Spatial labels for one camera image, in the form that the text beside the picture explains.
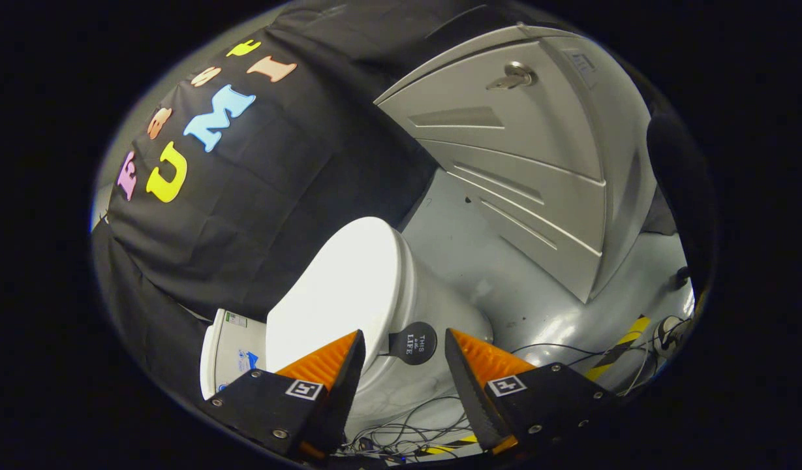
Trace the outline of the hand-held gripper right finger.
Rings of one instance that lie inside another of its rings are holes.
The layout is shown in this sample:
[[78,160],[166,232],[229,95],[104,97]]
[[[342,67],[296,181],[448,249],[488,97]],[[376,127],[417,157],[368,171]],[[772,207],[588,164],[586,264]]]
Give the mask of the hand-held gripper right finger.
[[516,457],[558,446],[621,407],[621,397],[563,363],[535,366],[447,328],[444,354],[482,452]]

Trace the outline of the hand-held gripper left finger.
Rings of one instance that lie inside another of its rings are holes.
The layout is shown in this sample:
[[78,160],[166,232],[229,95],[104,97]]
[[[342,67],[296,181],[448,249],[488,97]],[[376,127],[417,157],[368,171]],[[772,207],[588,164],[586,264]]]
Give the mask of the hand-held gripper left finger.
[[366,348],[357,328],[279,371],[243,373],[200,410],[264,452],[294,462],[325,460],[346,439]]

